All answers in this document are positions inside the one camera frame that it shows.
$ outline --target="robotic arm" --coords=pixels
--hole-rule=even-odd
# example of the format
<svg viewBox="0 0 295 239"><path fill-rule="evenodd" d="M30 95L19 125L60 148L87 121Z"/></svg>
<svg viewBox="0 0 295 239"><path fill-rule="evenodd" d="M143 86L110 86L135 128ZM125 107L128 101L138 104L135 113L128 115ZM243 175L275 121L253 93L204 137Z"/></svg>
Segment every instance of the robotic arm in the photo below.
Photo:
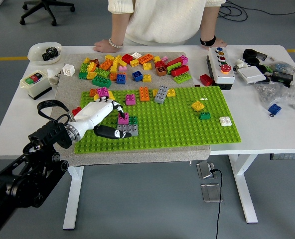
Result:
<svg viewBox="0 0 295 239"><path fill-rule="evenodd" d="M52 119L41 111L53 106L60 106L68 113ZM24 147L23 155L0 171L0 230L16 208L40 207L67 171L69 164L60 159L60 154L53 147L55 143L69 148L72 142L82 139L90 129L96 135L107 138L132 136L112 127L99 125L114 109L124 117L122 106L106 98L89 103L75 118L60 101L44 101L37 108L38 113L50 121L29 135L30 143ZM68 120L65 123L59 122L63 117ZM13 171L21 164L24 164L23 169L18 175L14 175Z"/></svg>

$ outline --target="black wristband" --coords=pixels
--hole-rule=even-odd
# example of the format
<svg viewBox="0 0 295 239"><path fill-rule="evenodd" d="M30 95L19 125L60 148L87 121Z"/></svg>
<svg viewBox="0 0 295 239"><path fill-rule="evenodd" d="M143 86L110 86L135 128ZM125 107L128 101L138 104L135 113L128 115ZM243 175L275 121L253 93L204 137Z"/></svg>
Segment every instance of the black wristband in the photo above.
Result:
<svg viewBox="0 0 295 239"><path fill-rule="evenodd" d="M214 38L209 41L202 41L202 39L200 39L200 41L203 46L212 46L212 45L214 45L214 43L216 41L216 36L214 35Z"/></svg>

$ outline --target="green baseplate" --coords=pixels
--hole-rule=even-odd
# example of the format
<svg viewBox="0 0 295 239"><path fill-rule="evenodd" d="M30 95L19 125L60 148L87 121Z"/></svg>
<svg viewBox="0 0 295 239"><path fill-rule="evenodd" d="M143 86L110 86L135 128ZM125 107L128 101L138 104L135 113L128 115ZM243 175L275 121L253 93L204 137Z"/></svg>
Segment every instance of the green baseplate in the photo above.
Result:
<svg viewBox="0 0 295 239"><path fill-rule="evenodd" d="M75 153L95 153L164 147L182 147L206 144L241 142L231 113L218 86L175 88L176 97L166 97L163 104L154 102L149 89L149 102L141 102L139 90L112 91L115 100L123 105L129 116L138 117L138 136L107 139L88 130L75 144ZM126 94L135 94L136 105L126 106ZM89 92L83 92L80 107L93 101ZM205 108L196 112L191 105L200 101ZM201 112L210 112L211 119L199 119ZM220 117L230 117L232 126L221 126ZM117 127L118 112L111 112L102 125Z"/></svg>

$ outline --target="white table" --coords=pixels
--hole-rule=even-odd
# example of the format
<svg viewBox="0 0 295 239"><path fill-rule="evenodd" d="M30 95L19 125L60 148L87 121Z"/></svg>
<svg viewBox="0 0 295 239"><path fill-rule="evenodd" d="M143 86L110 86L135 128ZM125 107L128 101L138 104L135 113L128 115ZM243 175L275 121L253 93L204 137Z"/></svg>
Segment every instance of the white table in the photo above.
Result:
<svg viewBox="0 0 295 239"><path fill-rule="evenodd" d="M244 50L248 48L295 66L286 50L279 45L228 46L227 51L231 62L241 58ZM121 53L165 51L185 52L189 59L188 65L193 80L195 84L201 84L199 76L208 74L208 69L206 65L207 51L200 46L128 46L124 47ZM24 75L26 76L35 70L60 69L63 67L64 59L68 54L78 53L93 53L92 46L63 46L61 59L57 63L49 66L35 66L30 63ZM266 64L271 63L269 57L265 61ZM18 87L0 126L0 159L19 157L22 154L23 147L29 143L27 136L47 123L48 120L37 114L36 105L41 101L54 99L55 86L54 89L38 100L32 101L26 92ZM258 220L244 172L258 154L295 153L295 112L293 113L294 116L291 117L290 109L283 109L276 117L269 117L268 111L263 107L258 94L255 92L255 87L251 84L247 85L238 75L232 89L223 91L223 94L242 142L212 145L211 154L229 155L246 222L257 223ZM45 109L43 112L50 115L51 109ZM76 192L70 194L68 204L72 203L75 207L79 199L83 167L70 167L69 172L73 177L72 184L74 181ZM75 220L75 216L76 208L67 209L66 218L74 217ZM64 228L72 227L71 223L74 227L74 222L69 222L70 225L65 225Z"/></svg>

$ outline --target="bracelet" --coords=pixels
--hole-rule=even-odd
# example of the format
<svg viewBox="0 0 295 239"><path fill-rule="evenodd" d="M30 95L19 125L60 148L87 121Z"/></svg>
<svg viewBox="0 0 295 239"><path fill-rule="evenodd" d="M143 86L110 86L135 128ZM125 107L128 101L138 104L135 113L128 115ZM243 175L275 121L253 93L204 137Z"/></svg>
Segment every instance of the bracelet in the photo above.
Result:
<svg viewBox="0 0 295 239"><path fill-rule="evenodd" d="M216 35L214 35L214 38L212 40L202 41L202 39L200 39L200 41L203 46L212 46L216 41Z"/></svg>
<svg viewBox="0 0 295 239"><path fill-rule="evenodd" d="M117 46L117 45L113 44L113 42L111 41L111 38L109 39L109 44L115 48L118 48L118 49L123 48L123 44L122 44L122 46Z"/></svg>

